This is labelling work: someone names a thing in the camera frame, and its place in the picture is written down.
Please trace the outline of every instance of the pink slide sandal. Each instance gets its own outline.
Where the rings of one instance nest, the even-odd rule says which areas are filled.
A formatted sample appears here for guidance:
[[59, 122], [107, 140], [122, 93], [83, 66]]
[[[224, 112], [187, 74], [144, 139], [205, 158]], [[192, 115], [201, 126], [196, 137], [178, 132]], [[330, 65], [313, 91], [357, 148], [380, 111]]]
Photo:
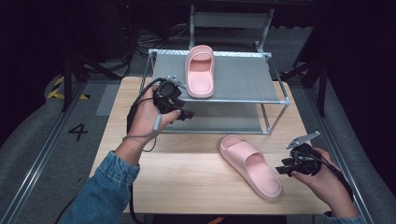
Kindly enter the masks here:
[[214, 66], [212, 48], [199, 45], [190, 50], [186, 58], [186, 84], [189, 96], [208, 98], [215, 93]]
[[266, 164], [264, 156], [243, 138], [225, 136], [219, 145], [219, 152], [260, 197], [271, 200], [281, 194], [282, 185]]

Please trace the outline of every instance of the hand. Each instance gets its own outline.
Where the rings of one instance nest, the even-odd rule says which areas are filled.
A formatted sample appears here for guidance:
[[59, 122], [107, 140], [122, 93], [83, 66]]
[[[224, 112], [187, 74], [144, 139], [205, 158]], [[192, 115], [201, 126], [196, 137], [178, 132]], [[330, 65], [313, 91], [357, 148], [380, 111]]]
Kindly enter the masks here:
[[[314, 150], [329, 164], [340, 170], [327, 151], [317, 147]], [[292, 172], [292, 175], [311, 188], [319, 199], [330, 206], [333, 217], [357, 217], [359, 215], [344, 185], [326, 165], [321, 164], [320, 171], [316, 175], [304, 175], [299, 172]]]
[[134, 121], [132, 122], [131, 129], [128, 132], [130, 136], [126, 138], [119, 147], [115, 150], [115, 154], [122, 160], [137, 165], [145, 145], [154, 137], [156, 137], [169, 123], [175, 121], [180, 115], [179, 110], [171, 111], [167, 114], [162, 114], [159, 129], [154, 132], [154, 124], [157, 116], [160, 115], [157, 107], [153, 103], [153, 93], [157, 86], [149, 88], [140, 100]]

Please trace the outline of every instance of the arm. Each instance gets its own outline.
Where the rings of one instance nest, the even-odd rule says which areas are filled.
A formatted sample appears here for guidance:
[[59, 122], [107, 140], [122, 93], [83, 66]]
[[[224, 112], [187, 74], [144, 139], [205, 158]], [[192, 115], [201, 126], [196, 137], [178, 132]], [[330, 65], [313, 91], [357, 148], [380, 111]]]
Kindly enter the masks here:
[[[314, 148], [324, 159], [338, 170], [330, 154], [323, 149]], [[304, 175], [292, 172], [293, 176], [306, 184], [312, 191], [331, 208], [331, 217], [325, 217], [328, 223], [363, 223], [358, 210], [350, 200], [347, 190], [335, 174], [325, 165], [321, 165], [316, 175]]]
[[[151, 99], [155, 88], [148, 90], [142, 99]], [[179, 111], [163, 114], [159, 130], [154, 133], [158, 114], [152, 100], [142, 100], [128, 135], [146, 136], [125, 138], [115, 151], [108, 153], [72, 203], [62, 223], [120, 223], [120, 216], [131, 197], [129, 187], [140, 169], [138, 163], [143, 148], [167, 124], [177, 119]]]

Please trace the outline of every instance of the wooden table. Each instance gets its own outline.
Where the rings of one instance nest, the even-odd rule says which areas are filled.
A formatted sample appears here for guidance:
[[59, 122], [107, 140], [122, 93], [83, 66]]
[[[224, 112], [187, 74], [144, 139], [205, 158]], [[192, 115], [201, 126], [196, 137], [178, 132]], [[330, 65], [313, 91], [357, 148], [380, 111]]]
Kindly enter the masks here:
[[[126, 77], [113, 105], [91, 175], [109, 150], [125, 135], [126, 116], [137, 96], [141, 77]], [[281, 92], [275, 83], [276, 91]], [[162, 133], [153, 151], [144, 152], [141, 171], [134, 182], [134, 210], [145, 214], [322, 214], [329, 207], [311, 189], [293, 177], [279, 175], [276, 166], [289, 156], [286, 145], [305, 135], [300, 114], [291, 105], [271, 135], [239, 134], [259, 149], [283, 186], [275, 201], [260, 198], [218, 151], [221, 133]], [[271, 107], [267, 110], [269, 119]]]

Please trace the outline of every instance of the denim sleeve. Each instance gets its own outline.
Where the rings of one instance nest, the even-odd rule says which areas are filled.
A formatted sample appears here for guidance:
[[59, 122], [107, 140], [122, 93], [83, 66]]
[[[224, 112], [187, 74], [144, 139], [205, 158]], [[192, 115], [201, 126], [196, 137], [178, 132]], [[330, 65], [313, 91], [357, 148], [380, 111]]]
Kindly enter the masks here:
[[73, 201], [62, 223], [120, 224], [131, 197], [129, 187], [139, 170], [139, 166], [132, 166], [110, 151]]
[[364, 224], [362, 217], [332, 217], [332, 212], [326, 212], [323, 222], [328, 224]]

